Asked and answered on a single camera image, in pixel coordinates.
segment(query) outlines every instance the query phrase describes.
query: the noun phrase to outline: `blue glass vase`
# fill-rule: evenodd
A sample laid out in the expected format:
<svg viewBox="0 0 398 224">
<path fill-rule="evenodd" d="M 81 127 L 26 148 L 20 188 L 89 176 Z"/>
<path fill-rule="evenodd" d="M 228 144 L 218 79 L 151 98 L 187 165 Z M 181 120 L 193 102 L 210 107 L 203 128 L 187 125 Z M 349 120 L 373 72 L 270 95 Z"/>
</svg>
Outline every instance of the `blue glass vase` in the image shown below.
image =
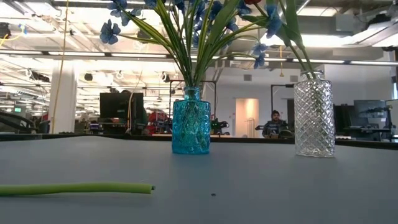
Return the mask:
<svg viewBox="0 0 398 224">
<path fill-rule="evenodd" d="M 208 154 L 210 103 L 200 100 L 199 87 L 185 87 L 184 92 L 184 100 L 174 102 L 173 153 Z"/>
</svg>

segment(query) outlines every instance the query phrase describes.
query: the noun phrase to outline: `textured glass bottle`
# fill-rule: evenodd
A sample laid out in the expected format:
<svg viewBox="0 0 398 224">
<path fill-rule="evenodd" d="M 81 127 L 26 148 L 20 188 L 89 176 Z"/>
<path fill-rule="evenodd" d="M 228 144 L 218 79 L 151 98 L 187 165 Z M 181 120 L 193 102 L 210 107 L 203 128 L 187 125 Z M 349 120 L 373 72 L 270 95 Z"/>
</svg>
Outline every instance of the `textured glass bottle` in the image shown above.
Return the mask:
<svg viewBox="0 0 398 224">
<path fill-rule="evenodd" d="M 295 148 L 300 156 L 333 157 L 335 120 L 331 81 L 304 72 L 294 85 Z"/>
<path fill-rule="evenodd" d="M 185 87 L 184 100 L 174 102 L 172 150 L 178 154 L 208 154 L 210 103 L 200 100 L 199 87 Z"/>
</svg>

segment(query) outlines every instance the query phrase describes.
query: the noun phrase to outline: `doorway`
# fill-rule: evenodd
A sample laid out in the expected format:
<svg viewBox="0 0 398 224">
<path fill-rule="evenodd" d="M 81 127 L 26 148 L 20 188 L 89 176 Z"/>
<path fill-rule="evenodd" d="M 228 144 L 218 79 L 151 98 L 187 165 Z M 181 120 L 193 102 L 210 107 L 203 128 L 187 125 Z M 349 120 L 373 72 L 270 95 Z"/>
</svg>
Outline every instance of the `doorway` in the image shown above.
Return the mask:
<svg viewBox="0 0 398 224">
<path fill-rule="evenodd" d="M 257 138 L 254 128 L 259 124 L 259 100 L 236 99 L 235 137 Z"/>
</svg>

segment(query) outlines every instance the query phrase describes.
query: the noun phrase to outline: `red object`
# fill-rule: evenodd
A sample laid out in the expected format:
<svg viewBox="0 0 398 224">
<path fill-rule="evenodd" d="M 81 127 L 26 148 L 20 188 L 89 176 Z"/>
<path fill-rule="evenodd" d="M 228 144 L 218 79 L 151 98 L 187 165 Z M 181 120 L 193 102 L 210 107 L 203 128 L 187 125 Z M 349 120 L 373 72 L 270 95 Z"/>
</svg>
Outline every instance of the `red object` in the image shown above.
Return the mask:
<svg viewBox="0 0 398 224">
<path fill-rule="evenodd" d="M 246 4 L 254 4 L 254 3 L 259 3 L 261 0 L 243 0 L 244 3 Z"/>
</svg>

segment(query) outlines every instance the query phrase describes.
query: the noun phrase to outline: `whiteboard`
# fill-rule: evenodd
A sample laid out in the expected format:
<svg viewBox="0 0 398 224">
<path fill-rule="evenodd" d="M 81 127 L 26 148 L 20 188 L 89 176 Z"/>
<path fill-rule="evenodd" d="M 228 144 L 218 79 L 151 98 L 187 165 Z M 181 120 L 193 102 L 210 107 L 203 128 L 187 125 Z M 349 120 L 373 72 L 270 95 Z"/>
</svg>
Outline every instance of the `whiteboard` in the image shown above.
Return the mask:
<svg viewBox="0 0 398 224">
<path fill-rule="evenodd" d="M 391 120 L 392 124 L 398 126 L 398 100 L 388 100 L 386 101 L 387 106 L 392 106 L 391 109 Z"/>
</svg>

